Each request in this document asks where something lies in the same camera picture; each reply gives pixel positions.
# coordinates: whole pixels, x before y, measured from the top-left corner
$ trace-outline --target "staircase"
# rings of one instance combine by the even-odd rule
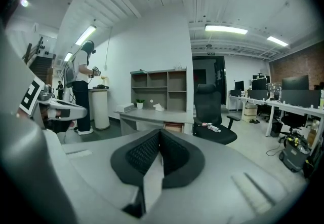
[[[47,84],[48,69],[52,66],[52,58],[37,56],[31,64],[30,70],[44,83]]]

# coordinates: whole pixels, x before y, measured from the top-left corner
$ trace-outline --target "round light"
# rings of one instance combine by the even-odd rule
[[[28,1],[26,0],[21,0],[20,4],[24,7],[27,7],[28,6]]]

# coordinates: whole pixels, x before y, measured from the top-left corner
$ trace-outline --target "ceiling light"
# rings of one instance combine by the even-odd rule
[[[76,45],[81,46],[84,41],[96,30],[95,26],[89,26],[85,32],[79,37],[79,39],[75,42]]]
[[[267,39],[270,40],[270,41],[272,41],[272,42],[275,42],[275,43],[277,43],[279,45],[282,45],[283,47],[288,46],[287,43],[285,43],[285,42],[283,42],[281,40],[278,40],[278,39],[276,39],[276,38],[274,38],[272,36],[268,37]]]
[[[20,4],[24,7],[27,7],[28,6],[28,1],[27,0],[21,0],[20,1]]]
[[[66,57],[64,58],[64,61],[68,61],[71,58],[71,56],[72,56],[72,53],[71,52],[68,52],[66,54]]]
[[[225,26],[216,26],[216,25],[206,25],[205,31],[223,31],[223,32],[231,32],[245,35],[248,31],[241,28],[236,27],[225,27]]]

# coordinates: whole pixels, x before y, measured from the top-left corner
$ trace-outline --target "dark pants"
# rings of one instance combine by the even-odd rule
[[[58,97],[59,100],[63,100],[63,91],[59,91],[59,97]]]
[[[89,131],[90,130],[90,106],[89,106],[89,94],[88,94],[88,83],[85,81],[75,81],[73,84],[73,94],[75,95],[75,104],[82,106],[87,109],[87,115],[78,119],[77,129],[79,131]]]

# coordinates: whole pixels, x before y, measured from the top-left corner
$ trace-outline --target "person wearing headset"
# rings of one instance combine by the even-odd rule
[[[88,110],[87,115],[77,120],[77,132],[79,135],[86,135],[93,132],[90,125],[90,106],[88,94],[88,77],[99,76],[100,71],[89,70],[89,58],[94,50],[95,44],[92,41],[86,41],[74,59],[74,71],[76,74],[75,82],[73,83],[73,94],[75,96],[75,104],[80,105]]]

